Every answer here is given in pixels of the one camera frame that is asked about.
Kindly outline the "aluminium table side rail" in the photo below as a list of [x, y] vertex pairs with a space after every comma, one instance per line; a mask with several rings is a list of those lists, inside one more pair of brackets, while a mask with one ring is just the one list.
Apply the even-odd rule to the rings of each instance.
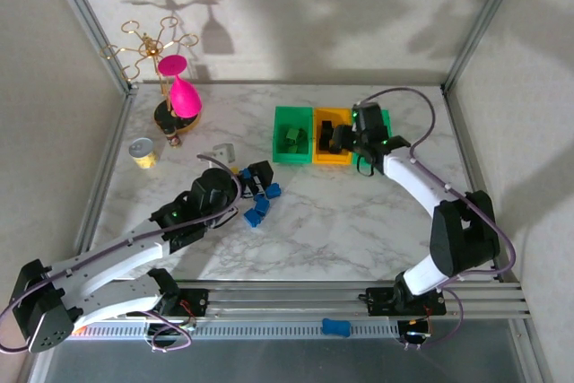
[[126, 130], [130, 111], [134, 105], [138, 87], [133, 86], [126, 94], [116, 122], [111, 128], [109, 139], [104, 146], [104, 152], [97, 168], [91, 192], [85, 207], [80, 228], [74, 241], [74, 256], [78, 257], [88, 251], [93, 242], [102, 207], [109, 188], [109, 182], [117, 162], [117, 155]]
[[513, 225], [512, 216], [503, 208], [503, 191], [498, 183], [499, 169], [502, 167], [498, 151], [504, 143], [500, 130], [480, 97], [455, 87], [446, 100], [459, 133], [471, 182], [475, 188], [489, 193], [496, 222], [518, 253], [520, 240], [516, 238], [517, 228]]

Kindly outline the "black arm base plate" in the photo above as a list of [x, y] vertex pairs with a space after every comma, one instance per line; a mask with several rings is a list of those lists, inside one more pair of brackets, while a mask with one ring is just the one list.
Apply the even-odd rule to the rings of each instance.
[[208, 307], [207, 289], [180, 289], [177, 294], [168, 294], [160, 299], [152, 311], [163, 317], [204, 317]]
[[391, 287], [368, 288], [365, 301], [371, 317], [423, 318], [447, 313], [444, 296], [436, 291], [412, 296]]

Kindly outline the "pink plastic wine glass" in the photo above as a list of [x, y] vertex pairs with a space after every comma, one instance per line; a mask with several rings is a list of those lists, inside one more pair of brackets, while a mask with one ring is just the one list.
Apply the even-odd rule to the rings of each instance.
[[180, 118], [193, 118], [202, 108], [203, 102], [196, 87], [179, 75], [187, 68], [187, 60], [180, 55], [164, 57], [158, 64], [159, 72], [166, 77], [172, 77], [170, 88], [170, 105]]

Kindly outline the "yellow plastic bin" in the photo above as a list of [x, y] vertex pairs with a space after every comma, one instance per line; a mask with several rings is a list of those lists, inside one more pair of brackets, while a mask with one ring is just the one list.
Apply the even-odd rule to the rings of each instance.
[[313, 132], [314, 143], [312, 151], [312, 162], [323, 165], [350, 165], [352, 153], [342, 150], [341, 153], [332, 154], [328, 150], [319, 149], [322, 123], [330, 121], [333, 127], [340, 125], [350, 125], [352, 123], [352, 113], [345, 108], [314, 108], [313, 110]]

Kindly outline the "aluminium frame post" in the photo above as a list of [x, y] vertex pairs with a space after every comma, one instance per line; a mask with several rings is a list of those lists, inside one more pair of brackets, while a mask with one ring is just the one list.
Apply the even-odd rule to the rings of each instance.
[[107, 60], [100, 51], [109, 44], [109, 38], [100, 25], [97, 15], [91, 8], [88, 0], [66, 0], [72, 8], [77, 20], [86, 33], [90, 43], [93, 45], [97, 59], [108, 71], [113, 83], [124, 96], [131, 93], [131, 85], [127, 83], [121, 75], [120, 62], [112, 58]]
[[476, 15], [470, 31], [467, 33], [464, 44], [459, 50], [455, 60], [450, 67], [447, 77], [440, 85], [443, 95], [447, 97], [455, 88], [458, 80], [464, 73], [467, 65], [478, 48], [484, 34], [498, 12], [503, 0], [485, 0]]

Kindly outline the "yellow can with silver lid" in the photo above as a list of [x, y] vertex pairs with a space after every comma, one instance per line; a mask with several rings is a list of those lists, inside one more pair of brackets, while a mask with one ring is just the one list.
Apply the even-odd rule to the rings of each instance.
[[128, 148], [129, 155], [140, 169], [153, 168], [158, 161], [154, 151], [153, 141], [147, 137], [135, 139]]

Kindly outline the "small controller board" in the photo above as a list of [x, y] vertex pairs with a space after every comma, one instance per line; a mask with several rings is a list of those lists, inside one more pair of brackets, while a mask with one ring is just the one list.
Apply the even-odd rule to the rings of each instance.
[[420, 350], [422, 345], [432, 337], [431, 323], [427, 318], [400, 320], [398, 342], [406, 351], [410, 348]]

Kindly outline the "green plastic bin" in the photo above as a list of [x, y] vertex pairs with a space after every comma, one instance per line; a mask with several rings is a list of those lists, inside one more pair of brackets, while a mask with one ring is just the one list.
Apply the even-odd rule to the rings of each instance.
[[[284, 129], [304, 129], [309, 135], [308, 153], [288, 153], [278, 152], [278, 138]], [[274, 132], [272, 154], [273, 161], [288, 164], [308, 164], [311, 163], [313, 147], [313, 109], [311, 107], [287, 107], [278, 106], [274, 113]]]
[[[389, 137], [391, 137], [393, 135], [393, 130], [392, 130], [391, 117], [390, 117], [389, 111], [387, 109], [381, 109], [380, 113], [381, 113], [383, 123], [387, 129], [387, 134]], [[361, 168], [367, 167], [369, 165], [365, 161], [364, 158], [359, 159], [359, 155], [354, 153], [352, 155], [352, 164], [356, 165], [357, 162], [359, 163]]]

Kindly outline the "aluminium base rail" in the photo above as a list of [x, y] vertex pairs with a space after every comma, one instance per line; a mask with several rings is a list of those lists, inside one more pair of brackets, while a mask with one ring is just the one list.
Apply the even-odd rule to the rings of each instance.
[[[65, 310], [71, 312], [77, 326], [86, 326], [109, 318], [133, 317], [180, 289], [209, 291], [208, 307], [200, 320], [265, 320], [285, 318], [395, 318], [371, 317], [365, 301], [368, 288], [391, 287], [390, 283], [360, 282], [209, 282], [181, 283], [161, 289], [150, 277], [108, 283], [98, 290], [79, 293], [58, 289]], [[442, 293], [445, 316], [436, 318], [471, 319], [529, 318], [530, 310], [517, 283], [454, 283]]]

